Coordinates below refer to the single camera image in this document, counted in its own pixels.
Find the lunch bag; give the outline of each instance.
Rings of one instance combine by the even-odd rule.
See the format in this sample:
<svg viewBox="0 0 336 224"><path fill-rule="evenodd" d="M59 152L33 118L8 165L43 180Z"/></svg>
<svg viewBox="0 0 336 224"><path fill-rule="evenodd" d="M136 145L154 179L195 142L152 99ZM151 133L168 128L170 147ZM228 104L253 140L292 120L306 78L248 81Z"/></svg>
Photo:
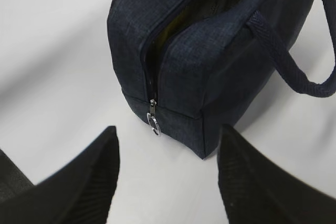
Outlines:
<svg viewBox="0 0 336 224"><path fill-rule="evenodd" d="M276 69L296 92L329 97L289 54L314 0L112 0L113 67L133 112L206 158ZM323 0L336 46L336 0Z"/></svg>

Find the white surface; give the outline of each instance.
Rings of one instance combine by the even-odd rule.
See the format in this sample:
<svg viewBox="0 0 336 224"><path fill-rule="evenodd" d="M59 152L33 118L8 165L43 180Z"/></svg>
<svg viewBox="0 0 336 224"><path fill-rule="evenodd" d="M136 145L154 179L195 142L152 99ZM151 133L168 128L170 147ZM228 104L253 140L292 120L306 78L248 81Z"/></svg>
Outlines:
<svg viewBox="0 0 336 224"><path fill-rule="evenodd" d="M109 223L227 223L216 157L157 138L129 109L111 65L111 0L0 0L0 148L34 182L116 125L121 170ZM292 49L311 80L334 56L320 0ZM275 73L237 128L275 163L336 197L336 97L298 95Z"/></svg>

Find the zipper pull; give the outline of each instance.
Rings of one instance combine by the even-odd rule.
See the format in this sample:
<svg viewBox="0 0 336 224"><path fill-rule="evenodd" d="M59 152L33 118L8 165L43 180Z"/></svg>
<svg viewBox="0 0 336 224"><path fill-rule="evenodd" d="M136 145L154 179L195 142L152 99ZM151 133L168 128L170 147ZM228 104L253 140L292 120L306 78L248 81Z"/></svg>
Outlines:
<svg viewBox="0 0 336 224"><path fill-rule="evenodd" d="M149 123L150 127L152 128L153 132L157 136L161 136L160 126L159 126L159 123L157 122L157 120L155 118L155 106L156 106L156 101L154 99L152 99L151 100L151 105L149 107L149 113L147 113L147 120L148 120L148 123Z"/></svg>

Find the zipper ring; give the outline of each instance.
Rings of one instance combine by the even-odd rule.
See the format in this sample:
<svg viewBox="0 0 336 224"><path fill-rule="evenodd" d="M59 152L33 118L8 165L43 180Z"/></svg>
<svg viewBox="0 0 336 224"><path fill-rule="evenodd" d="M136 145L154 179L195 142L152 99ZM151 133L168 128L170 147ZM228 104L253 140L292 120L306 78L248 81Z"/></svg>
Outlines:
<svg viewBox="0 0 336 224"><path fill-rule="evenodd" d="M160 129L159 123L156 120L155 116L151 115L151 113L147 113L147 120L148 120L148 124L152 128L153 132L157 136L161 136L161 129Z"/></svg>

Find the bag handle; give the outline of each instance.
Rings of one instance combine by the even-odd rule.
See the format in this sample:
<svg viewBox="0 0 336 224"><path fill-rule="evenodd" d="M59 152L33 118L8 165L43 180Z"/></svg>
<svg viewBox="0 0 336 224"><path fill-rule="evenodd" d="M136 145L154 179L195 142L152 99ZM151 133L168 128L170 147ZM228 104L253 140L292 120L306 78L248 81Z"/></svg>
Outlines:
<svg viewBox="0 0 336 224"><path fill-rule="evenodd" d="M322 1L336 57L336 0ZM268 53L275 69L294 91L321 98L329 97L336 92L336 66L324 83L311 82L297 66L279 35L259 11L252 15L247 26Z"/></svg>

